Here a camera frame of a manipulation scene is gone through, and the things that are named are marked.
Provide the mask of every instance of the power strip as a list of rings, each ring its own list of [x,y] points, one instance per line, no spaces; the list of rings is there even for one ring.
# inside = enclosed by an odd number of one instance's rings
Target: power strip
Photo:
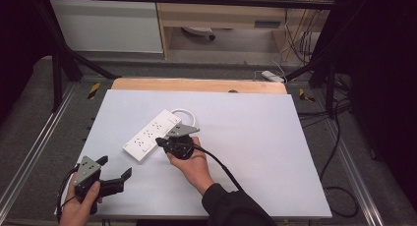
[[[166,133],[180,122],[181,119],[178,116],[167,110],[163,110],[123,145],[123,149],[142,164],[157,148],[155,139],[165,138]]]
[[[271,71],[264,71],[264,72],[261,73],[261,75],[265,79],[267,79],[269,81],[272,81],[272,82],[282,83],[284,81],[280,76],[272,73]]]

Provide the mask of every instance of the white tabletop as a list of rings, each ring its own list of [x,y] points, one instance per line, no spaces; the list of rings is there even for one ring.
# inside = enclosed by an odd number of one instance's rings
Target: white tabletop
[[[290,95],[108,90],[80,155],[108,155],[102,180],[132,177],[124,193],[106,197],[97,215],[128,218],[208,216],[202,197],[171,166],[162,148],[139,164],[122,146],[163,109],[183,108],[197,118],[202,147],[233,173],[246,193],[272,217],[331,217]],[[176,113],[183,124],[186,114]],[[235,187],[208,157],[210,173],[227,191]]]

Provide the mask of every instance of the hand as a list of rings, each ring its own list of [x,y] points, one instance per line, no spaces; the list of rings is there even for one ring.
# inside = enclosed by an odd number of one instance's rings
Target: hand
[[[81,226],[86,225],[89,221],[89,211],[91,210],[92,204],[95,202],[100,191],[100,183],[96,181],[89,191],[87,192],[86,197],[83,202],[74,198],[76,195],[76,189],[74,187],[74,181],[76,180],[77,173],[74,173],[73,178],[71,178],[70,184],[68,185],[68,193],[65,197],[65,201],[69,200],[65,205],[62,211],[62,217],[59,222],[60,226]]]
[[[192,137],[194,144],[201,145],[197,137]],[[204,195],[206,190],[214,184],[209,174],[209,166],[206,155],[199,150],[194,150],[193,155],[187,160],[177,159],[172,154],[167,154],[171,164],[180,169],[188,182]]]

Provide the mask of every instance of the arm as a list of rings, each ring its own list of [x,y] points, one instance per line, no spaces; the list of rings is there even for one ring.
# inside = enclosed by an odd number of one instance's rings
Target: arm
[[[65,201],[68,202],[64,205],[62,210],[62,217],[59,222],[60,226],[82,226],[86,225],[89,221],[89,211],[92,204],[96,201],[98,192],[100,191],[100,183],[95,182],[83,202],[80,202],[79,199],[74,198],[76,195],[76,189],[74,187],[74,181],[76,180],[77,173],[74,173],[71,178],[70,183],[68,184],[68,193],[65,197]]]
[[[200,145],[198,138],[193,138],[193,142]],[[203,196],[203,207],[209,215],[208,225],[275,225],[269,215],[245,192],[228,193],[220,184],[215,184],[209,174],[206,155],[201,151],[194,150],[188,160],[177,159],[169,153],[168,158]]]

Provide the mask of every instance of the electrical socket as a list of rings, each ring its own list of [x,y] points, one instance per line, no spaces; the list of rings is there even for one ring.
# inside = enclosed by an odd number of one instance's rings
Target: electrical socket
[[[157,148],[156,138],[165,138],[166,133],[181,122],[181,119],[167,110],[163,110],[137,134],[135,134],[123,149],[142,164]]]

